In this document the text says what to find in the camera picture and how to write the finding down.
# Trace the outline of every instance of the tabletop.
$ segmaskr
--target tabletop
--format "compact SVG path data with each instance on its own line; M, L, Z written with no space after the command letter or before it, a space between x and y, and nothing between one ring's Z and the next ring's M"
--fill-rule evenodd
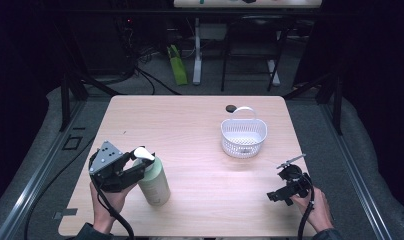
M246 3L242 0L174 0L179 8L319 8L322 0L257 0Z
M249 106L268 127L260 152L248 159L225 154L221 145L227 105ZM253 118L239 111L239 118ZM112 98L90 151L103 141L119 150L144 145L164 165L171 197L162 206L146 202L139 187L127 196L121 215L136 236L285 237L296 236L301 214L295 205L272 202L266 193L286 184L276 167L301 155L286 103L275 96L116 96ZM307 172L305 160L295 162ZM76 235L93 222L87 163L78 179L59 233ZM112 233L127 235L116 222ZM306 224L304 234L313 236Z

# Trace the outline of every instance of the plastic basket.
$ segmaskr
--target plastic basket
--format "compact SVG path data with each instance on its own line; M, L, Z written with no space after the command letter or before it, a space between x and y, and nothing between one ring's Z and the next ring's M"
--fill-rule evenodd
M235 114L242 110L252 111L253 119L235 119ZM250 158L258 154L267 137L267 125L256 118L256 112L250 107L237 108L231 119L221 123L224 152L236 158Z

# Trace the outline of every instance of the green bag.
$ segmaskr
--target green bag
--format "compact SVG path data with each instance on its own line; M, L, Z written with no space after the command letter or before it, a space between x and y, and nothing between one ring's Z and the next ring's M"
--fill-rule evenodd
M183 62L181 61L177 47L175 45L171 45L171 47L167 47L167 50L177 85L187 84L186 69L184 68Z

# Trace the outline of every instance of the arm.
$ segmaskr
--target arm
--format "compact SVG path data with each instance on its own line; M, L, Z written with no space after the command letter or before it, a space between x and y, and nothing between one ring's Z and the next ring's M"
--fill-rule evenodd
M314 236L315 239L324 239L324 240L340 240L342 237L339 232L334 229L332 224L332 217L330 214L329 204L327 203L327 199L325 194L318 188L314 187L314 209L311 211L308 222L314 227L317 234ZM290 199L299 208L299 211L304 214L307 209L308 203L311 198L311 192L308 193L308 196L305 198L301 198L297 195L292 196Z
M121 212L124 207L125 198L127 194L130 192L136 184L131 185L130 187L122 190L118 193L106 193L104 192L106 199L109 201L111 206L117 210L117 212ZM93 225L86 223L83 228L78 233L75 239L77 240L86 240L86 239L96 239L96 240L105 240L111 239L111 235L109 234L112 229L112 225L115 222L115 218L111 217L109 212L100 204L98 200L98 195L95 186L93 183L90 183L90 192L92 195L93 202Z

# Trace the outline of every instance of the chair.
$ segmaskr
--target chair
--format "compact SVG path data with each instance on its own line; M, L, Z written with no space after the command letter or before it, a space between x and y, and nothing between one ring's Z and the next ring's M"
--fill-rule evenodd
M263 59L274 61L274 68L268 71L257 71L252 74L270 74L268 91L270 91L274 75L280 62L282 49L295 20L288 16L243 16L232 21L225 36L225 50L221 91L224 91L227 61L229 58Z

